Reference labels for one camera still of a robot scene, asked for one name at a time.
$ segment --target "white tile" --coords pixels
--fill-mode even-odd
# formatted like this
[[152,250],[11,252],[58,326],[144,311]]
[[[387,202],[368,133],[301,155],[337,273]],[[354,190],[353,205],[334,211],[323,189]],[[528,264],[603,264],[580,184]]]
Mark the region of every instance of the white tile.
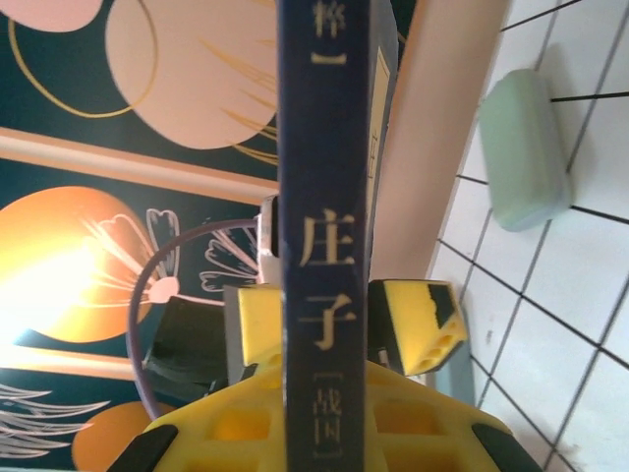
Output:
[[594,347],[522,301],[494,378],[554,439]]
[[510,26],[527,20],[556,7],[558,3],[558,0],[513,0],[511,2],[511,9],[507,14],[507,20],[504,24]]
[[504,337],[518,295],[474,268],[464,307],[468,314],[468,332],[472,355],[490,369]]
[[629,27],[625,27],[620,38],[601,92],[614,93],[627,90],[629,90]]
[[599,100],[572,168],[575,205],[629,219],[628,131],[629,97]]
[[479,243],[488,211],[487,186],[461,180],[443,231],[443,240],[471,258]]
[[625,296],[620,312],[611,327],[605,348],[629,363],[629,294]]
[[489,377],[476,362],[472,362],[472,375],[474,376],[474,399],[476,404],[478,404]]
[[515,69],[533,69],[540,57],[551,15],[546,15],[502,34],[486,92],[507,73]]
[[563,143],[563,154],[568,160],[577,143],[591,103],[591,100],[578,100],[552,104],[559,137]]
[[481,134],[479,133],[478,123],[474,127],[474,134],[472,135],[470,145],[468,146],[465,164],[463,165],[461,174],[474,179],[487,180],[485,158],[483,155]]
[[444,280],[450,282],[455,293],[458,295],[461,293],[461,288],[468,276],[470,265],[470,263],[454,251],[440,244],[429,278],[430,280]]
[[602,354],[558,447],[577,470],[627,470],[629,371]]
[[517,233],[505,231],[492,217],[477,262],[516,290],[522,290],[542,232],[543,226]]
[[559,10],[540,66],[551,96],[596,91],[626,6],[627,0],[605,1],[604,7],[590,0]]
[[629,225],[577,210],[558,216],[526,295],[599,340],[629,267]]
[[487,390],[483,410],[507,425],[518,443],[539,465],[543,465],[550,454],[550,445],[495,384]]
[[570,470],[572,469],[570,469],[569,466],[566,465],[561,456],[557,455],[557,453],[554,453],[552,455],[552,459],[545,469],[545,472],[570,472]]

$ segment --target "soap bar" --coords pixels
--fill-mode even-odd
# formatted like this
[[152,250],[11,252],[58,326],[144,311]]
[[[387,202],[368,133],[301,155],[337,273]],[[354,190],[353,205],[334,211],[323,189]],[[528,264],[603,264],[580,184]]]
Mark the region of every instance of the soap bar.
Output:
[[493,216],[522,231],[570,208],[567,159],[543,79],[512,71],[481,104],[481,141]]

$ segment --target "gold line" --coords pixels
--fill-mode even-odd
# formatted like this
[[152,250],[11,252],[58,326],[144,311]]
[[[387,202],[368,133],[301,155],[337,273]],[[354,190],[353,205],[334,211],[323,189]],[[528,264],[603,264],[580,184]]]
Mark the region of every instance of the gold line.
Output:
[[258,121],[247,118],[246,116],[241,115],[235,111],[226,110],[225,108],[221,108],[221,111],[236,122],[241,125],[253,130],[265,138],[269,138],[270,140],[277,141],[277,128],[274,126],[264,125]]
[[275,0],[251,0],[254,3],[258,3],[262,7],[275,8]]
[[152,69],[150,71],[150,78],[148,80],[148,84],[146,85],[146,89],[144,90],[142,95],[140,95],[140,97],[129,106],[126,106],[125,108],[121,108],[115,111],[108,111],[105,113],[90,113],[86,111],[81,111],[61,101],[59,98],[53,95],[40,81],[38,81],[35,78],[35,76],[32,74],[32,72],[30,71],[29,66],[27,66],[27,63],[25,62],[24,57],[22,56],[22,52],[20,51],[20,46],[18,45],[18,38],[16,36],[16,24],[12,19],[9,19],[9,43],[11,44],[11,50],[13,51],[13,56],[16,59],[18,67],[20,67],[20,70],[22,71],[24,76],[27,78],[27,80],[37,90],[39,90],[39,92],[43,96],[48,98],[48,100],[50,100],[52,103],[57,105],[59,108],[67,111],[68,113],[72,113],[73,115],[81,116],[83,118],[112,118],[114,116],[122,115],[124,113],[127,113],[128,111],[133,110],[140,103],[142,103],[143,100],[150,93],[153,83],[155,81],[155,76],[157,75],[157,62],[158,62],[157,61],[158,59],[157,31],[155,29],[155,24],[153,23],[152,17],[150,16],[150,12],[148,11],[148,8],[144,4],[144,1],[138,0],[138,3],[140,4],[140,7],[142,8],[144,15],[146,16],[146,20],[148,21],[148,27],[150,28],[150,36],[151,36],[151,40],[153,44],[154,59],[153,59]]
[[275,39],[259,39],[256,42],[262,46],[275,47]]
[[253,149],[243,145],[232,145],[235,150],[239,150],[241,153],[253,157],[254,159],[261,160],[267,164],[277,165],[277,154],[273,152],[264,152],[262,150]]
[[221,61],[227,64],[236,72],[244,75],[255,84],[273,92],[277,93],[276,90],[276,80],[271,74],[268,74],[264,71],[261,71],[255,66],[248,64],[247,62],[238,59],[236,57],[230,56],[229,54],[221,51],[217,47],[213,46],[206,40],[200,38],[200,42],[216,57],[218,57]]
[[246,96],[248,96],[250,99],[258,102],[260,105],[265,106],[266,108],[270,108],[273,111],[277,108],[274,103],[271,103],[270,101],[265,100],[264,98],[262,98],[260,96],[257,96],[257,95],[255,95],[253,93],[249,93],[246,90],[242,90],[241,89],[240,91],[242,93],[244,93]]

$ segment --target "white line drawing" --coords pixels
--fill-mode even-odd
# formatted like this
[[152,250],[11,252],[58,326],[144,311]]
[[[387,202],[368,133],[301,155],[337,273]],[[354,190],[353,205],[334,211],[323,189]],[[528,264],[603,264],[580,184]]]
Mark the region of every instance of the white line drawing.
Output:
[[[235,241],[234,231],[243,231],[249,243],[250,256]],[[205,270],[199,274],[201,288],[208,293],[222,292],[222,287],[216,286],[213,281],[218,277],[233,277],[241,283],[254,283],[257,279],[257,262],[255,254],[257,250],[256,236],[250,228],[239,230],[220,230],[211,233],[212,239],[207,243],[205,259],[217,267],[215,270]],[[229,256],[235,259],[232,265],[222,262],[221,256]]]
[[[144,265],[159,249],[160,244],[164,244],[181,234],[179,217],[172,209],[149,208],[145,214],[145,221],[148,238],[144,236],[143,229],[124,213],[118,213],[109,219],[98,222],[84,220],[84,226],[90,234],[85,239],[87,249],[92,254],[101,254],[110,258],[115,264],[122,265],[125,268],[125,275],[107,273],[100,269],[93,270],[91,285],[96,288],[115,289],[120,294],[120,299],[111,299],[107,300],[106,303],[97,304],[81,300],[78,302],[79,306],[108,308],[129,305],[136,279],[142,272]],[[237,243],[236,236],[239,234],[237,231],[243,232],[246,244],[249,246],[248,250],[244,250]],[[121,234],[123,236],[133,235],[134,244],[140,245],[141,261],[134,259],[130,252],[125,249],[123,241],[116,239],[123,237]],[[222,287],[213,283],[219,277],[235,278],[241,283],[255,282],[258,271],[256,250],[256,235],[250,228],[212,232],[204,256],[215,268],[199,273],[201,289],[207,293],[222,292]],[[198,303],[222,306],[223,302],[220,300],[193,297],[180,293],[178,279],[180,251],[180,248],[171,251],[165,260],[159,264],[155,275],[146,284],[141,304],[164,304],[171,297],[177,296]]]
[[103,408],[109,401],[86,405],[51,405],[33,401],[51,391],[32,391],[0,384],[0,458],[33,459],[71,443],[56,437],[73,435],[91,423],[63,419]]

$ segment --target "book spine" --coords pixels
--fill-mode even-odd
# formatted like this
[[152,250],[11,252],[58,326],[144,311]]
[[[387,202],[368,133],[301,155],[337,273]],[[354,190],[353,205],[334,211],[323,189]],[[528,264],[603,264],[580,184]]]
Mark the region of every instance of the book spine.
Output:
[[398,68],[398,32],[389,0],[372,0],[370,150],[367,184],[367,271],[371,269],[375,203],[384,139]]
[[280,0],[289,472],[364,470],[369,0]]

